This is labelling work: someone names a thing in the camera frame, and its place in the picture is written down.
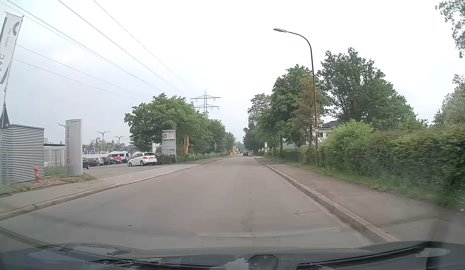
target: road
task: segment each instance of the road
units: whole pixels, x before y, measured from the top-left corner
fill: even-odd
[[[137,249],[371,244],[253,157],[232,156],[0,222],[46,243]],[[1,250],[17,243],[0,238]]]
[[[97,166],[91,167],[89,170],[84,170],[85,173],[90,174],[96,178],[104,178],[104,177],[111,177],[116,175],[126,175],[128,173],[135,173],[140,171],[146,171],[149,169],[157,169],[162,167],[174,166],[174,164],[167,164],[167,165],[146,165],[146,166],[134,166],[128,167],[126,163],[121,164],[113,164],[113,165],[105,165],[105,166]]]

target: red car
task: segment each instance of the red car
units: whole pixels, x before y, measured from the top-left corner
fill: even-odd
[[[122,163],[122,158],[120,158],[119,156],[115,156],[115,157],[112,157],[111,158],[114,160],[112,163],[113,164],[119,164],[119,163]]]

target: white flag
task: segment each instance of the white flag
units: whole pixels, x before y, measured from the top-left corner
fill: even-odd
[[[22,17],[6,12],[0,35],[0,84],[6,82]]]

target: red fire hydrant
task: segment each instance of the red fire hydrant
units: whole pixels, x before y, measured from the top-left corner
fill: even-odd
[[[39,183],[39,166],[37,164],[34,166],[34,170],[36,171],[36,183]]]

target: paved sidewalk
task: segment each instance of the paved sidewalk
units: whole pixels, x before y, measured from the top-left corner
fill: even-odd
[[[144,178],[155,177],[163,174],[168,174],[170,172],[175,172],[182,169],[192,168],[194,166],[213,162],[224,157],[202,159],[200,161],[196,160],[194,162],[187,163],[178,163],[172,165],[161,166],[158,165],[157,168],[151,170],[137,171],[130,174],[123,174],[113,177],[105,177],[101,179],[94,179],[89,181],[84,181],[80,183],[66,183],[55,185],[43,189],[37,189],[32,191],[15,193],[12,196],[0,198],[0,214],[17,210],[26,206],[36,205],[38,203],[62,198],[65,196],[70,196],[77,193],[82,193],[85,191],[91,191],[98,188],[109,187],[117,184],[128,184],[133,181],[137,181]]]
[[[258,159],[401,241],[465,243],[465,215],[462,213],[397,194],[371,190],[288,164],[261,157]]]

